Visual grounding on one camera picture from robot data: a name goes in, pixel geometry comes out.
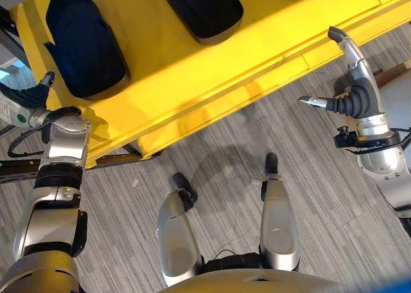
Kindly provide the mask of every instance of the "robotic hand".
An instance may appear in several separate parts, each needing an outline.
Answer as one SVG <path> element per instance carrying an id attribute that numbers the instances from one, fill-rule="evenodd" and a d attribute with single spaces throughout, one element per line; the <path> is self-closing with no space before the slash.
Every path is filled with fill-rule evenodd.
<path id="1" fill-rule="evenodd" d="M 344 52 L 354 84 L 343 98 L 303 96 L 299 101 L 313 107 L 339 112 L 356 120 L 356 130 L 347 126 L 334 137 L 337 148 L 355 147 L 361 170 L 371 176 L 394 209 L 405 231 L 411 236 L 411 173 L 403 150 L 411 143 L 411 134 L 400 141 L 398 132 L 390 129 L 374 75 L 360 48 L 344 31 L 330 27 L 328 37 Z"/>
<path id="2" fill-rule="evenodd" d="M 0 85 L 0 118 L 31 129 L 10 145 L 9 156 L 43 154 L 14 241 L 16 262 L 0 283 L 2 293 L 83 292 L 73 257 L 87 239 L 87 214 L 79 205 L 91 124 L 74 107 L 46 109 L 53 79 L 54 73 L 47 73 L 38 85 L 22 91 Z M 46 144 L 44 152 L 13 152 L 38 130 Z"/>

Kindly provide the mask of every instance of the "green sticker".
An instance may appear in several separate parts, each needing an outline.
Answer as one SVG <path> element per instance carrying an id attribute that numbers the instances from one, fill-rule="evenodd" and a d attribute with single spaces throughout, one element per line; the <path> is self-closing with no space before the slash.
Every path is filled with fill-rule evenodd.
<path id="1" fill-rule="evenodd" d="M 21 115 L 21 114 L 17 115 L 17 119 L 18 119 L 21 123 L 25 123 L 25 122 L 26 122 L 26 118 L 25 118 L 23 115 Z"/>

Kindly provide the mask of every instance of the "yellow shelf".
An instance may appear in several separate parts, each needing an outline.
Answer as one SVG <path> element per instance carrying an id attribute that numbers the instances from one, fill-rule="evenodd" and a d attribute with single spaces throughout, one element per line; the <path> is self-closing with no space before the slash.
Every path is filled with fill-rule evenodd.
<path id="1" fill-rule="evenodd" d="M 75 105 L 93 124 L 88 166 L 138 138 L 148 157 L 331 60 L 338 52 L 314 50 L 327 46 L 329 25 L 360 28 L 401 5 L 409 7 L 409 0 L 240 0 L 245 9 L 240 30 L 222 44 L 204 47 L 166 0 L 93 1 L 112 27 L 132 75 L 123 92 L 98 102 L 68 92 L 43 45 L 53 41 L 45 23 L 49 0 L 27 0 L 12 10 L 35 78 L 50 70 L 57 74 L 48 107 Z M 365 34 L 376 37 L 394 21 Z M 250 87 L 258 80 L 266 80 L 263 87 Z M 226 98 L 242 89 L 241 97 Z M 186 119 L 192 122 L 181 122 Z M 184 127 L 177 131 L 175 124 Z"/>
<path id="2" fill-rule="evenodd" d="M 359 44 L 364 44 L 411 19 L 411 3 L 401 3 L 362 25 L 346 29 Z M 240 86 L 226 95 L 179 119 L 168 123 L 137 140 L 144 158 L 165 149 L 177 141 L 206 128 L 221 118 L 236 112 L 260 98 L 339 57 L 341 51 L 333 41 L 327 41 L 304 54 L 276 67 L 265 75 Z"/>

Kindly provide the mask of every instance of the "black rubber grip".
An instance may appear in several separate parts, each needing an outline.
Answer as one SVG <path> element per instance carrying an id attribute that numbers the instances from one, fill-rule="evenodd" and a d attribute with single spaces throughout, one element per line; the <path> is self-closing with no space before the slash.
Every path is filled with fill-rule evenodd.
<path id="1" fill-rule="evenodd" d="M 34 187 L 65 186 L 80 189 L 83 168 L 71 164 L 43 166 L 37 175 Z"/>
<path id="2" fill-rule="evenodd" d="M 46 108 L 49 90 L 50 88 L 48 86 L 38 84 L 35 87 L 22 89 L 19 91 L 16 89 L 11 89 L 0 82 L 0 92 L 11 101 L 18 103 L 27 109 Z"/>
<path id="3" fill-rule="evenodd" d="M 348 36 L 347 33 L 339 28 L 330 26 L 328 30 L 328 38 L 335 41 L 336 43 L 342 42 L 344 37 Z"/>
<path id="4" fill-rule="evenodd" d="M 371 82 L 366 78 L 354 81 L 351 92 L 343 98 L 325 98 L 326 109 L 353 118 L 368 118 L 382 114 L 378 108 L 378 99 Z"/>

